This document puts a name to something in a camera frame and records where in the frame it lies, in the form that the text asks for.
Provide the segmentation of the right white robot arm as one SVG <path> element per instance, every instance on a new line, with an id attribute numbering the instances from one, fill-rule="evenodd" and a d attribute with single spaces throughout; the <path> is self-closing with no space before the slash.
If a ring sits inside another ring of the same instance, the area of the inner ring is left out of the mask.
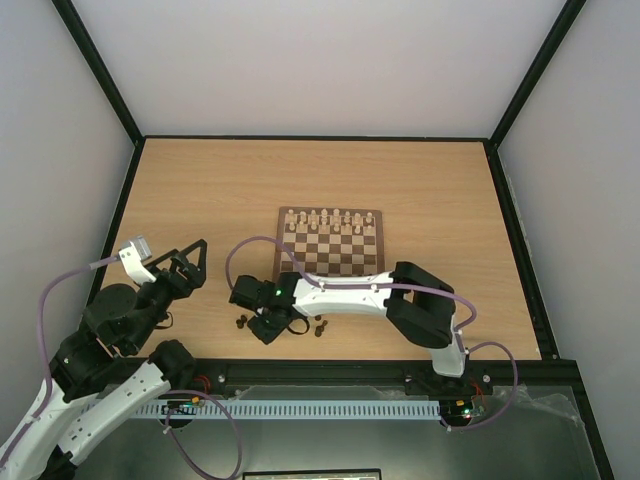
<path id="1" fill-rule="evenodd" d="M 272 282 L 241 275 L 229 302 L 253 313 L 248 327 L 266 345 L 296 319 L 331 314 L 384 317 L 410 343 L 427 349 L 443 389 L 458 391 L 471 379 L 454 334 L 453 289 L 410 262 L 362 277 L 284 272 Z"/>

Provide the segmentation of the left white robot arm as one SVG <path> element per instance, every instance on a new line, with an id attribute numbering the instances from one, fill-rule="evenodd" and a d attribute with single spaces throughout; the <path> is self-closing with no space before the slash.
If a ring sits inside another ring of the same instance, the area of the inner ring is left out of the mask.
<path id="1" fill-rule="evenodd" d="M 192 380 L 196 360 L 177 340 L 161 342 L 126 380 L 124 358 L 138 354 L 173 302 L 189 297 L 206 281 L 207 243 L 154 258 L 146 240 L 135 237 L 117 254 L 65 272 L 59 283 L 112 263 L 120 263 L 131 282 L 100 290 L 85 307 L 78 329 L 49 356 L 44 316 L 36 321 L 44 370 L 40 390 L 1 448 L 4 479 L 70 479 L 76 468 L 139 407 Z"/>

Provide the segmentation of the wooden chess board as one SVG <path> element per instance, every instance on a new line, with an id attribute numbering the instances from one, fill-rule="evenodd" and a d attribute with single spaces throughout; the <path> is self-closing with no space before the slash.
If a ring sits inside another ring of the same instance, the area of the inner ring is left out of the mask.
<path id="1" fill-rule="evenodd" d="M 330 231 L 326 234 L 320 232 L 321 211 L 327 209 Z M 333 210 L 340 210 L 341 232 L 333 232 L 332 215 Z M 310 229 L 310 212 L 315 210 L 318 215 L 317 231 Z M 289 211 L 295 214 L 294 222 L 287 222 L 286 215 Z M 304 211 L 307 214 L 307 221 L 299 223 L 299 214 Z M 351 223 L 345 224 L 344 215 L 349 211 Z M 371 224 L 366 223 L 367 212 L 373 213 Z M 360 213 L 361 224 L 354 224 L 354 215 Z M 288 231 L 290 223 L 296 224 L 294 232 Z M 351 235 L 343 234 L 343 226 L 350 225 Z M 362 227 L 362 233 L 357 235 L 354 232 L 355 226 Z M 375 228 L 373 235 L 366 235 L 365 230 L 368 225 Z M 282 272 L 290 272 L 295 269 L 294 264 L 299 263 L 304 271 L 310 274 L 329 277 L 367 276 L 381 273 L 386 270 L 384 256 L 384 234 L 383 216 L 379 210 L 338 208 L 338 207 L 304 207 L 304 206 L 283 206 L 279 209 L 277 222 L 276 239 L 283 246 L 276 249 L 274 255 L 273 274 L 275 276 Z"/>

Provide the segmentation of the black left frame post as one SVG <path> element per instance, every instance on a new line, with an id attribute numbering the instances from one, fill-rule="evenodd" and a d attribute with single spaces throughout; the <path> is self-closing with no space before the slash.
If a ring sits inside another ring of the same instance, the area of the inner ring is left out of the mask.
<path id="1" fill-rule="evenodd" d="M 70 0 L 52 0 L 51 3 L 98 82 L 127 136 L 134 146 L 138 146 L 144 136 L 74 3 Z"/>

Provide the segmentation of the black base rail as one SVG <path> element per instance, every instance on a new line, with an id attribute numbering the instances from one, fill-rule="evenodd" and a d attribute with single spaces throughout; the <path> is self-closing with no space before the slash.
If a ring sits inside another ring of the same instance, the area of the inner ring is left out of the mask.
<path id="1" fill-rule="evenodd" d="M 125 381 L 146 359 L 116 359 L 106 367 L 78 367 L 53 361 L 53 377 L 72 394 L 101 392 L 109 384 Z M 436 375 L 432 362 L 422 361 L 302 361 L 197 359 L 186 373 L 177 374 L 179 386 L 204 388 L 230 397 L 236 390 L 252 386 L 371 386 L 400 388 L 407 395 L 424 395 L 436 400 L 471 397 L 476 388 L 490 394 L 493 387 L 511 386 L 513 370 L 509 360 L 470 360 L 460 379 Z M 572 360 L 517 360 L 518 385 L 568 387 L 576 395 L 585 393 L 581 374 Z"/>

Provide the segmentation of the black corner frame post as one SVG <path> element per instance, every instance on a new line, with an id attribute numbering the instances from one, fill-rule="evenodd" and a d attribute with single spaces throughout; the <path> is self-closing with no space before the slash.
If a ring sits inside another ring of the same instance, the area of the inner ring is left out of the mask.
<path id="1" fill-rule="evenodd" d="M 586 0 L 567 0 L 564 2 L 558 16 L 545 36 L 544 41 L 490 137 L 490 142 L 495 148 L 498 148 L 506 139 L 516 119 L 586 3 Z"/>

